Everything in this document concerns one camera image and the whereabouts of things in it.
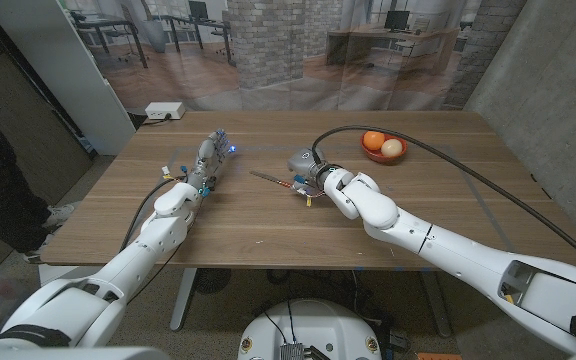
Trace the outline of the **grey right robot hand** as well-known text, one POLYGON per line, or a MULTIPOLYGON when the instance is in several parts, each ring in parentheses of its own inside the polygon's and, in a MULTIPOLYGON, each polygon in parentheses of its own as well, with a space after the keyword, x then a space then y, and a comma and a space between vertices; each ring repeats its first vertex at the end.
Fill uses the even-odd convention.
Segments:
POLYGON ((320 196, 324 194, 324 182, 328 176, 331 164, 328 163, 321 150, 317 150, 320 163, 315 161, 313 152, 303 148, 288 161, 287 168, 294 172, 292 189, 302 195, 320 196))

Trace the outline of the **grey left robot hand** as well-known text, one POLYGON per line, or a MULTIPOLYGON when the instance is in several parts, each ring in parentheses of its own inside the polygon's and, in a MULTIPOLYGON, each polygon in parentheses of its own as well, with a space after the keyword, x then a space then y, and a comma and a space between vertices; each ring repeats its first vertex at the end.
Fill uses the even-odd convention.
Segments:
POLYGON ((201 142, 186 182, 206 197, 215 190, 222 165, 235 152, 236 146, 230 143, 227 133, 221 128, 217 129, 201 142))

